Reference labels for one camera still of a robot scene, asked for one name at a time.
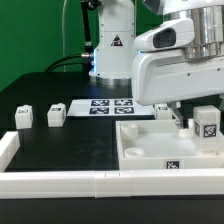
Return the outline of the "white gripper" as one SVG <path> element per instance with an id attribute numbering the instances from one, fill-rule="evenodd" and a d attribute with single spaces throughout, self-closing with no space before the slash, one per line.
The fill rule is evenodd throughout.
<path id="1" fill-rule="evenodd" d="M 224 93 L 224 42 L 211 54 L 189 59 L 186 48 L 195 39 L 190 18 L 166 21 L 134 40 L 138 54 L 132 64 L 132 94 L 141 105 L 170 103 L 176 126 L 183 116 L 176 101 Z"/>

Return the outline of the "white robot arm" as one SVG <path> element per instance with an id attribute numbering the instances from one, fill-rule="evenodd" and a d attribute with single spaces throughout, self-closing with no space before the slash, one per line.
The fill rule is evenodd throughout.
<path id="1" fill-rule="evenodd" d="M 90 79 L 141 105 L 224 95 L 224 0 L 142 0 L 163 23 L 137 35 L 131 0 L 101 0 Z"/>

